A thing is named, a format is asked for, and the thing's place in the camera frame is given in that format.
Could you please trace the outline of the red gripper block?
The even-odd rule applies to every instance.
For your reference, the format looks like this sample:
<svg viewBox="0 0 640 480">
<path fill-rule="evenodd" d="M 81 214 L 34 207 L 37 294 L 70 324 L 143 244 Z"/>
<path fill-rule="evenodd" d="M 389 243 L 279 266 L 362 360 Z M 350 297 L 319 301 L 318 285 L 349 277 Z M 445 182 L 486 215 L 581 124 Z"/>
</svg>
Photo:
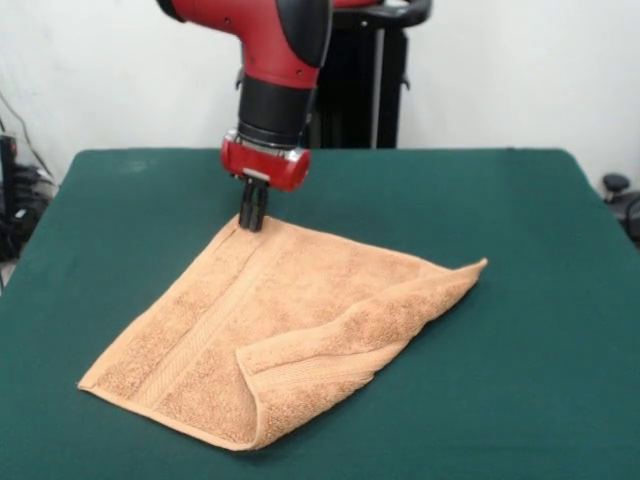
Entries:
<svg viewBox="0 0 640 480">
<path fill-rule="evenodd" d="M 221 164 L 236 177 L 251 177 L 267 182 L 272 188 L 292 192 L 302 185 L 311 165 L 311 151 L 296 147 L 274 148 L 252 143 L 229 130 L 221 146 Z M 239 225 L 260 232 L 267 213 L 269 187 L 246 182 L 241 198 Z"/>
</svg>

